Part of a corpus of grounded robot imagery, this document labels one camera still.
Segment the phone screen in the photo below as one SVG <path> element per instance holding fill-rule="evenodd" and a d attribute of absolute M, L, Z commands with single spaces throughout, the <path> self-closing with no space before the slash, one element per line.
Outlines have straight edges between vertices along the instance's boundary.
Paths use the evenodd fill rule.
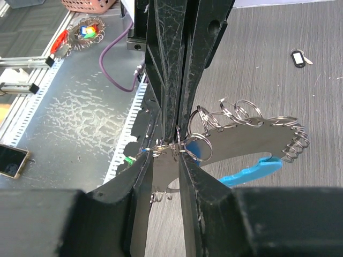
<path fill-rule="evenodd" d="M 0 173 L 16 178 L 28 156 L 28 151 L 0 145 Z"/>

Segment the black key tag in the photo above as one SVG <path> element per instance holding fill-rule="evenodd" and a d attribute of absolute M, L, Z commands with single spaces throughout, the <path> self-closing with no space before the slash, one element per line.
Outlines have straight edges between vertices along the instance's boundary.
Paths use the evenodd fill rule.
<path fill-rule="evenodd" d="M 302 54 L 302 52 L 300 52 L 299 50 L 295 50 L 291 53 L 291 57 L 293 59 L 294 65 L 297 68 L 304 68 L 306 65 L 304 56 Z"/>

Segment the white label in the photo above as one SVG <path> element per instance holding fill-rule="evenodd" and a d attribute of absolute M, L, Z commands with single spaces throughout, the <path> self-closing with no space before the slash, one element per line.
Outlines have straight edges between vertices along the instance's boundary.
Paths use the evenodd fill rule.
<path fill-rule="evenodd" d="M 293 57 L 295 59 L 296 64 L 301 64 L 304 62 L 303 59 L 301 58 L 301 54 L 299 52 L 296 52 L 295 54 L 293 54 Z"/>

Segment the red handle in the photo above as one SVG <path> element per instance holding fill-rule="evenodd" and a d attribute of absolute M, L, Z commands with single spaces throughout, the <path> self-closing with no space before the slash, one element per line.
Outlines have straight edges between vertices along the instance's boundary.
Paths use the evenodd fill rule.
<path fill-rule="evenodd" d="M 63 41 L 66 39 L 67 36 L 68 36 L 68 30 L 63 31 L 58 36 L 58 38 L 55 40 L 55 42 L 54 42 L 54 44 L 50 50 L 51 54 L 54 54 L 59 49 L 59 47 L 61 46 L 61 44 L 63 43 Z"/>

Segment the gray container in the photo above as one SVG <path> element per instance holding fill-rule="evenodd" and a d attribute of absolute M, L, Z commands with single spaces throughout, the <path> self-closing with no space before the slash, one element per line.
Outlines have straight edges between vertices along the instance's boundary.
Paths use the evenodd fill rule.
<path fill-rule="evenodd" d="M 45 0 L 5 0 L 13 9 L 43 4 Z"/>

